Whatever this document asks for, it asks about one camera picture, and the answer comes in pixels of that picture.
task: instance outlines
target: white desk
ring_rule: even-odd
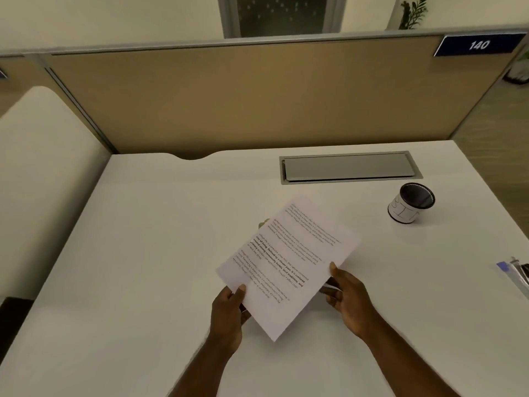
[[[435,206],[409,226],[405,180],[281,185],[278,157],[409,150]],[[3,397],[164,397],[208,329],[214,269],[305,194],[362,234],[345,268],[465,397],[527,395],[529,301],[495,263],[529,241],[451,141],[114,155],[10,352]],[[392,395],[363,343],[315,298],[278,339],[244,327],[220,396]]]

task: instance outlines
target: hand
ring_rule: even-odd
[[[347,328],[365,341],[382,319],[360,280],[338,269],[334,262],[331,262],[330,269],[332,277],[327,284],[339,289],[322,287],[320,292],[326,295],[327,303],[342,314]]]
[[[234,294],[224,287],[212,304],[208,340],[226,349],[229,354],[241,345],[242,325],[251,316],[248,311],[241,313],[239,309],[245,294],[244,284]]]

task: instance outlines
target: person's left hand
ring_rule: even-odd
[[[208,339],[227,348],[230,354],[241,345],[242,325],[251,317],[248,311],[241,313],[239,309],[245,294],[244,284],[234,294],[228,287],[224,287],[213,301]]]

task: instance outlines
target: person's right hand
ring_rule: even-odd
[[[340,270],[331,262],[332,277],[327,284],[336,288],[322,287],[327,303],[342,314],[349,330],[362,340],[375,331],[382,318],[374,308],[364,284],[345,270]]]

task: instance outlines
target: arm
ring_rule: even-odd
[[[168,397],[215,397],[222,373],[242,341],[242,325],[250,317],[239,305],[246,287],[232,294],[228,287],[213,301],[209,335]]]
[[[327,302],[343,322],[371,350],[396,397],[459,397],[412,347],[380,316],[364,284],[331,263],[328,283],[322,287]]]

